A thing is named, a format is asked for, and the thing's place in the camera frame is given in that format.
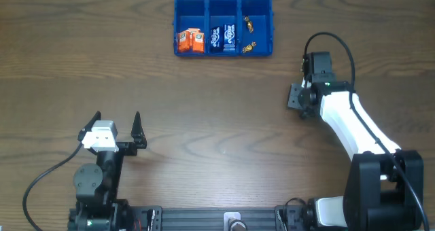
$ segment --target blue plastic bin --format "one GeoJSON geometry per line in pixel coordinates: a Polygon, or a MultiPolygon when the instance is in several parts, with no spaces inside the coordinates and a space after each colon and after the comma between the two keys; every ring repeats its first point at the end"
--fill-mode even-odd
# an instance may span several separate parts
{"type": "Polygon", "coordinates": [[[174,53],[177,56],[268,56],[273,52],[272,0],[175,0],[174,53]],[[244,17],[254,26],[249,32],[244,17]],[[210,52],[210,30],[224,24],[236,24],[236,49],[210,52]],[[178,52],[177,34],[189,28],[199,28],[205,35],[204,54],[178,52]],[[247,53],[242,48],[256,42],[247,53]]]}

